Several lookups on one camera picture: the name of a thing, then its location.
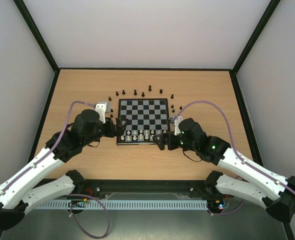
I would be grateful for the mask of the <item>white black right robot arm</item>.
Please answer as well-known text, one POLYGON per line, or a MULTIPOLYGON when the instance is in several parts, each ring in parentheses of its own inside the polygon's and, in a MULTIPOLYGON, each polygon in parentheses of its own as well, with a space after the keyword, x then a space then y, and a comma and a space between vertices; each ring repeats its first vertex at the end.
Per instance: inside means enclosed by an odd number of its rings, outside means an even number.
POLYGON ((291 222, 295 214, 295 176, 285 177, 255 163, 225 140, 208 136, 192 118, 178 117, 173 131, 157 131, 152 139, 160 150, 192 151, 201 161, 241 177, 238 180, 213 170, 204 182, 209 195, 232 195, 262 207, 282 223, 291 222))

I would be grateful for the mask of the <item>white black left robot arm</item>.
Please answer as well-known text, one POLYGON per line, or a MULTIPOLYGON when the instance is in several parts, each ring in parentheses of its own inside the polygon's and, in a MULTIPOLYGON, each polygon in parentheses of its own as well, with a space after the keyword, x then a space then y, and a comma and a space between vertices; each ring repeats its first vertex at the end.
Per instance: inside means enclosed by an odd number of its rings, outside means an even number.
POLYGON ((49 173, 80 154, 84 147, 102 137, 124 133, 128 119, 112 120, 100 109, 85 109, 73 123, 65 124, 40 152, 15 175, 0 184, 0 228, 9 230, 39 205, 57 197, 81 193, 85 179, 77 170, 69 170, 57 180, 37 184, 49 173))

